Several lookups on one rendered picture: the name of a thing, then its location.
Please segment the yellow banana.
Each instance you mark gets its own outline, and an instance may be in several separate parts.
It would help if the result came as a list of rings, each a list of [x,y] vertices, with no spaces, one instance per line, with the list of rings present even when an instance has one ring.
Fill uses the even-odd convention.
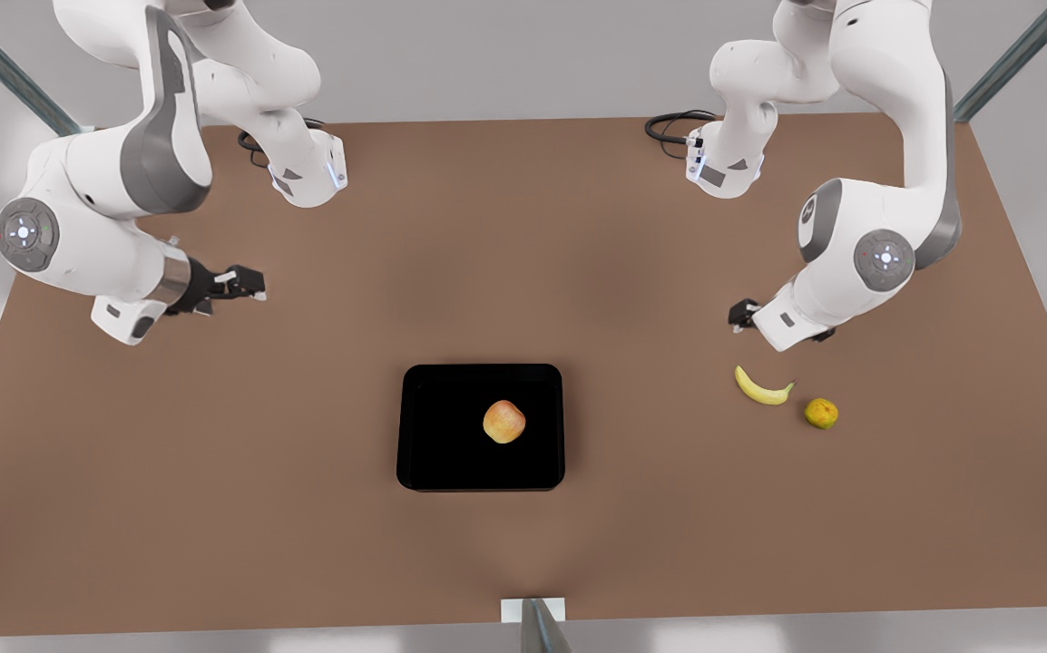
[[[734,377],[736,385],[739,386],[740,392],[745,395],[751,400],[755,401],[756,404],[763,405],[782,405],[788,399],[796,385],[797,380],[793,380],[785,387],[779,389],[768,389],[761,387],[761,385],[756,384],[755,381],[751,379],[742,366],[736,366],[734,368]]]

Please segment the red yellow apple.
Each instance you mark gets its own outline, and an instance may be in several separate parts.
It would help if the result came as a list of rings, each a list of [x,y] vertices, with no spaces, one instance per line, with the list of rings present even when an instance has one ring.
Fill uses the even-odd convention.
[[[511,443],[524,434],[526,416],[518,406],[508,400],[500,400],[486,410],[482,427],[487,437],[495,443]]]

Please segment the black square tray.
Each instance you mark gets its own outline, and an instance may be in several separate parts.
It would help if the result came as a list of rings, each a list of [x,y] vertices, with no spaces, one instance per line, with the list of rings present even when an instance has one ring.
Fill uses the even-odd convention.
[[[484,430],[498,402],[524,430]],[[563,377],[552,364],[416,365],[403,377],[396,479],[415,492],[543,492],[565,476]]]

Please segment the silver frame post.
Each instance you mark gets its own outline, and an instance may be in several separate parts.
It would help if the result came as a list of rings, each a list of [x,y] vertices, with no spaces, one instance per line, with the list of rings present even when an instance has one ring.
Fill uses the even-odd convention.
[[[1046,45],[1047,5],[955,105],[954,122],[970,122]]]
[[[83,126],[76,123],[1,46],[0,83],[35,117],[50,128],[55,136],[71,136],[83,132]]]
[[[520,653],[572,653],[562,629],[565,598],[502,599],[500,621],[519,625]]]

